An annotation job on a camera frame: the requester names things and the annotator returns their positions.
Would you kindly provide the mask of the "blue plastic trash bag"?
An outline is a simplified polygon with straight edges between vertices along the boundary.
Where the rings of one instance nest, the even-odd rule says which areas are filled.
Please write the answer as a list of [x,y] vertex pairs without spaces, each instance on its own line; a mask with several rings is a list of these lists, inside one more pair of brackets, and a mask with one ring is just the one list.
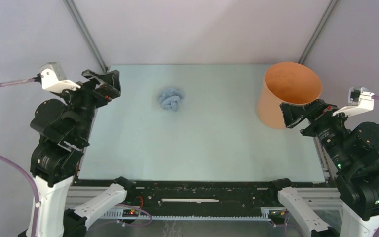
[[185,94],[182,90],[168,87],[161,91],[158,97],[158,102],[163,110],[177,112],[179,104],[184,97]]

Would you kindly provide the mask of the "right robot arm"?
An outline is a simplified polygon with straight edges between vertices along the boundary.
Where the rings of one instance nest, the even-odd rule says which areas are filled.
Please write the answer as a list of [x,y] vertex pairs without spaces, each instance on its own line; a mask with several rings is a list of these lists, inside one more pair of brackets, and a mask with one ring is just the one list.
[[338,108],[317,99],[300,106],[282,103],[280,109],[286,128],[309,121],[301,135],[316,138],[335,165],[343,208],[341,230],[322,221],[287,178],[271,181],[268,202],[283,205],[307,237],[379,237],[379,124],[345,127],[349,117],[366,111],[363,103]]

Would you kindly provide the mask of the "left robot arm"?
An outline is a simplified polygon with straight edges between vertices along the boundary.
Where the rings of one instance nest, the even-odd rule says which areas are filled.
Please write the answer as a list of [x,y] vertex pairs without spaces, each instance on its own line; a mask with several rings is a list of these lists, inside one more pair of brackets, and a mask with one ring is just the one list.
[[42,102],[30,124],[40,135],[30,166],[38,196],[23,237],[82,237],[114,206],[135,202],[134,182],[118,177],[87,203],[66,208],[68,190],[89,145],[95,111],[121,95],[118,70],[104,74],[85,70],[82,75],[87,82],[72,82],[50,68],[37,76],[42,88],[56,98]]

